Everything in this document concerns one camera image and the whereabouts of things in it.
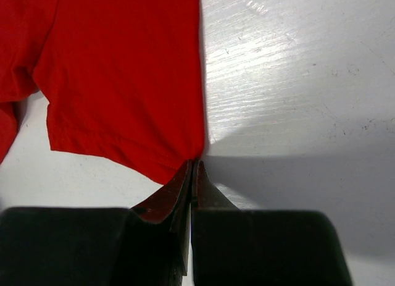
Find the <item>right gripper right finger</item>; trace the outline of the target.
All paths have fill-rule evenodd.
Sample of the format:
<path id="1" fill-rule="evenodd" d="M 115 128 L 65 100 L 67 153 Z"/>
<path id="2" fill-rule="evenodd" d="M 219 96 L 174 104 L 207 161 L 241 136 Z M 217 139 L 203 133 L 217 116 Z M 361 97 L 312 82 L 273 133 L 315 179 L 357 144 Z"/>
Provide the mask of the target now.
<path id="1" fill-rule="evenodd" d="M 237 208 L 202 161 L 191 181 L 195 285 L 351 285 L 334 225 L 318 211 Z"/>

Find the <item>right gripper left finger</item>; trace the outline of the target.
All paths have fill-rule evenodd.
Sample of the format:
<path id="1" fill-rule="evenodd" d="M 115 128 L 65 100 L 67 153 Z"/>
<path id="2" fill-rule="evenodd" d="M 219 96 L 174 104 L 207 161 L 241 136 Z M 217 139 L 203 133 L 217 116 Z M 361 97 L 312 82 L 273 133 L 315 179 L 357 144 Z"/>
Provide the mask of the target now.
<path id="1" fill-rule="evenodd" d="M 181 285 L 188 270 L 192 162 L 126 208 L 1 213 L 2 285 Z"/>

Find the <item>red t-shirt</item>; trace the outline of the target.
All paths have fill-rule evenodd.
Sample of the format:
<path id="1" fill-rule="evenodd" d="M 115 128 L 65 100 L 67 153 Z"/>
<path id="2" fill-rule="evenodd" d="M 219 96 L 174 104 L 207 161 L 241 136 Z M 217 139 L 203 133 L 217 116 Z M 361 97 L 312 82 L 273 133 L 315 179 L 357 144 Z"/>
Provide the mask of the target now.
<path id="1" fill-rule="evenodd" d="M 1 156 L 41 91 L 53 151 L 167 183 L 204 150 L 199 27 L 200 0 L 1 0 Z"/>

